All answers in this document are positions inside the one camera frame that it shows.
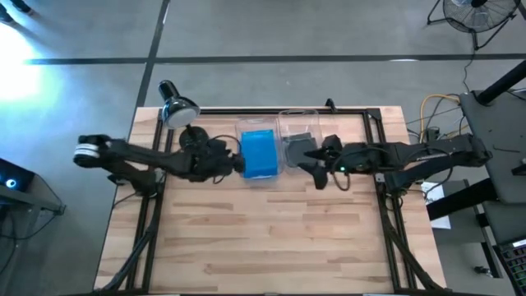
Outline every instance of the blue sponge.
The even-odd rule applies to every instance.
[[[278,175],[278,153],[273,130],[242,132],[244,178],[268,178]]]

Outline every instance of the wooden table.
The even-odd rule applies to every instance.
[[[151,148],[157,113],[157,108],[137,110],[131,143]],[[408,142],[402,109],[381,107],[381,113],[387,141]],[[193,124],[210,136],[235,136],[238,118],[201,115]],[[365,141],[359,116],[321,115],[320,120],[323,136]],[[176,131],[173,150],[181,131]],[[228,145],[236,149],[234,141]],[[351,190],[341,192],[332,180],[325,190],[316,190],[306,174],[283,174],[273,187],[257,188],[237,174],[218,185],[168,177],[150,292],[392,292],[372,177],[353,175],[351,182]],[[130,193],[131,187],[121,187],[116,198]],[[107,284],[129,256],[140,203],[134,197],[113,210],[96,288]],[[402,210],[411,251],[434,281],[445,286],[422,194],[405,196]],[[396,258],[406,283],[399,253]]]

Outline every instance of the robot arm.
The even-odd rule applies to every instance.
[[[244,162],[240,155],[229,156],[226,142],[210,139],[193,149],[164,153],[112,139],[106,135],[80,136],[73,161],[83,168],[102,168],[112,175],[114,182],[127,180],[143,196],[156,193],[156,174],[153,170],[139,170],[127,161],[147,164],[165,170],[190,182],[204,182],[209,178],[228,176],[235,170],[241,173]]]
[[[416,145],[396,142],[350,143],[345,146],[336,135],[332,135],[325,138],[320,149],[308,151],[305,155],[324,163],[300,164],[314,177],[317,189],[323,189],[328,183],[327,173],[383,173],[388,193],[402,191],[418,179],[428,178],[452,166],[478,167],[491,158],[483,143],[472,135]],[[427,161],[404,170],[408,164],[423,160]]]

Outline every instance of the gray floor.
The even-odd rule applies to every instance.
[[[432,0],[171,0],[158,57],[380,55],[380,61],[156,64],[151,80],[143,80],[151,60],[112,64],[119,61],[109,58],[148,57],[162,2],[32,0],[32,18],[7,5],[21,25],[0,25],[0,40],[8,44],[0,46],[0,157],[42,175],[67,204],[63,217],[29,241],[9,294],[90,291],[115,187],[105,172],[76,167],[72,152],[81,134],[128,135],[142,81],[149,86],[145,106],[161,105],[155,86],[171,79],[202,106],[320,105],[330,97],[339,105],[401,105],[408,121],[418,118],[426,95],[465,91],[471,39],[447,24],[425,26]],[[469,68],[472,89],[485,88],[519,62],[505,54],[526,52],[525,28],[519,15],[481,50],[495,55]],[[445,56],[425,62],[382,57],[413,54]],[[17,61],[27,58],[62,60]],[[80,58],[106,64],[82,64]],[[446,102],[441,110],[453,107]],[[455,130],[460,117],[447,113],[433,125]],[[472,182],[484,176],[483,169],[454,172],[455,179]],[[475,262],[483,262],[478,246],[445,243],[439,253],[450,288],[509,294],[506,280],[471,273]]]

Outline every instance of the transparent box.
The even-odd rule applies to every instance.
[[[298,164],[315,164],[317,160],[303,153],[318,149],[323,141],[320,115],[315,109],[290,109],[278,115],[281,153],[287,173],[301,173]]]
[[[236,133],[245,159],[245,179],[277,178],[283,171],[276,117],[240,118]]]

